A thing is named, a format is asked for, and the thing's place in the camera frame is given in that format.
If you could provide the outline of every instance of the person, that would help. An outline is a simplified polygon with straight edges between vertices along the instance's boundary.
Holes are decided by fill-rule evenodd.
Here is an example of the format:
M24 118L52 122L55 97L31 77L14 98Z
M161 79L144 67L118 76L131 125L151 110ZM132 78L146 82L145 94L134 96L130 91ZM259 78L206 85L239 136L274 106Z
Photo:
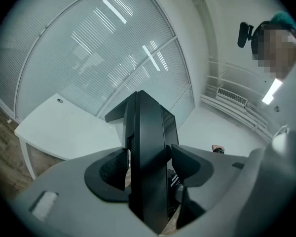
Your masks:
M284 80L296 63L296 22L288 13L277 12L270 21L263 21L251 39L253 59Z
M225 148L219 145L212 145L212 150L215 153L220 153L220 154L224 154L225 153Z

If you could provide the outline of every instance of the wooden floor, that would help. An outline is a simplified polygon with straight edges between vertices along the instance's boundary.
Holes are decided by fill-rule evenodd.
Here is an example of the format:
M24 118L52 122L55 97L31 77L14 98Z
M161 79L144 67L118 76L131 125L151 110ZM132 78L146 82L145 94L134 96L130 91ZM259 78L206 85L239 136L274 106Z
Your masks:
M7 123L9 117L0 108L0 192L4 198L12 199L33 180L23 160L20 143L14 135L18 124ZM38 175L61 159L33 149L34 168Z

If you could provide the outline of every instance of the air vent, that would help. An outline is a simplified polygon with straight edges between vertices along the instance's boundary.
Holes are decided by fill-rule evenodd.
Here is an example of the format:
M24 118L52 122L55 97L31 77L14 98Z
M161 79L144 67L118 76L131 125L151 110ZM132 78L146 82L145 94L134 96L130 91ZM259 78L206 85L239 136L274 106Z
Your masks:
M245 107L248 102L247 99L222 88L218 88L217 95L242 107Z

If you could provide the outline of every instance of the linear light fixture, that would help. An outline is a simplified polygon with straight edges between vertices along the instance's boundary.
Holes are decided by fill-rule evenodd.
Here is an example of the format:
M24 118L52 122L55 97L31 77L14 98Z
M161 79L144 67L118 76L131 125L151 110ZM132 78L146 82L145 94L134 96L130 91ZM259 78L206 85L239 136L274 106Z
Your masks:
M147 47L146 47L145 45L143 45L143 49L145 50L146 54L149 56L150 60L152 61L153 65L154 65L154 67L155 67L158 71L160 71L160 69L159 69L159 67L158 67L158 65L157 65L157 63L156 63L156 61L155 61L154 58L151 56L149 50L147 49Z
M107 7L108 8L110 8L110 10L112 11L112 12L114 12L114 14L117 16L117 17L119 17L119 19L124 23L124 24L126 24L126 19L114 8L114 6L113 5L111 5L110 4L110 2L109 1L107 1L107 0L103 0L103 3L105 3L106 5L107 5Z
M269 105L273 101L273 94L277 91L277 89L282 85L282 82L278 79L275 79L272 83L272 86L268 90L267 94L263 97L262 102Z

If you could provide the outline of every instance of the white table top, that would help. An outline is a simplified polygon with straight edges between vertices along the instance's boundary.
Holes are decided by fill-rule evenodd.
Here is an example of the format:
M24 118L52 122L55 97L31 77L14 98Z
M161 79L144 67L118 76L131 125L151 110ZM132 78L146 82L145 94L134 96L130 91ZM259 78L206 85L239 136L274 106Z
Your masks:
M61 159L121 146L114 125L85 112L59 94L32 111L14 132L31 146Z

